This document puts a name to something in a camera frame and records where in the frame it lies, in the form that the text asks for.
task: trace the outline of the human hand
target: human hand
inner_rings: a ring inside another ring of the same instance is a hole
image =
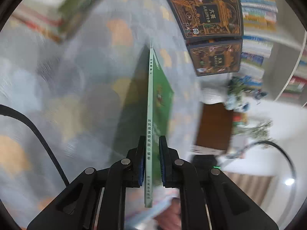
[[[173,198],[171,206],[155,217],[163,230],[181,230],[180,200]]]

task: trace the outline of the gold book cover illustration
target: gold book cover illustration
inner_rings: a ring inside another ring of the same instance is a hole
[[[185,40],[243,36],[240,0],[167,0]]]
[[[238,72],[242,39],[187,46],[197,76]]]

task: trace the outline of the cable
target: cable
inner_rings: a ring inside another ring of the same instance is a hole
[[[15,119],[23,122],[26,126],[28,126],[33,131],[33,133],[36,135],[36,137],[39,139],[40,143],[43,145],[43,147],[47,151],[50,159],[52,160],[52,162],[53,162],[54,166],[56,167],[57,171],[59,172],[59,175],[61,176],[64,184],[67,187],[69,185],[69,181],[68,181],[61,165],[59,164],[58,160],[56,159],[55,155],[53,154],[53,152],[50,149],[49,145],[47,144],[46,140],[44,139],[44,137],[42,136],[40,131],[36,128],[34,123],[32,123],[32,121],[29,118],[27,118],[25,115],[21,114],[20,112],[15,111],[14,109],[7,107],[5,105],[2,105],[2,104],[0,104],[0,115],[15,118]]]
[[[278,149],[286,157],[286,159],[287,159],[287,161],[288,161],[288,163],[290,165],[292,178],[294,179],[294,184],[292,184],[291,191],[290,191],[290,196],[289,196],[287,205],[286,205],[283,213],[281,214],[279,220],[277,221],[277,225],[280,227],[282,225],[282,223],[285,221],[286,216],[289,214],[289,211],[291,210],[291,208],[293,206],[294,197],[295,197],[295,194],[296,194],[296,171],[295,171],[294,165],[293,165],[290,157],[288,156],[288,154],[281,147],[279,147],[277,144],[275,144],[275,143],[273,143],[271,141],[259,141],[259,142],[255,142],[255,143],[249,144],[248,146],[244,147],[243,150],[238,151],[236,154],[231,156],[231,159],[229,159],[227,161],[224,161],[219,166],[220,167],[223,166],[223,168],[226,167],[228,164],[233,162],[235,160],[235,158],[240,156],[246,150],[248,150],[249,148],[251,148],[251,147],[253,147],[255,145],[258,145],[258,144],[268,144],[268,145],[273,146],[276,149]]]

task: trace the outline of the silver screw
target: silver screw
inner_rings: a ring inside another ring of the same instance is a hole
[[[93,169],[93,168],[87,168],[87,169],[85,170],[85,173],[86,173],[87,175],[93,174],[93,173],[94,173],[94,169]]]
[[[221,171],[219,169],[212,169],[211,170],[211,174],[213,175],[219,175],[221,173]]]
[[[184,164],[184,161],[181,160],[181,159],[177,159],[177,160],[175,160],[175,164],[181,166],[181,165]]]
[[[130,159],[124,158],[124,159],[121,161],[121,163],[124,164],[124,165],[130,164]]]

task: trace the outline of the olive green book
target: olive green book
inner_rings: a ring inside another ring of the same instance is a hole
[[[153,41],[151,41],[145,146],[145,207],[147,208],[152,207],[153,186],[161,184],[159,137],[167,135],[168,120],[174,94],[153,47]]]

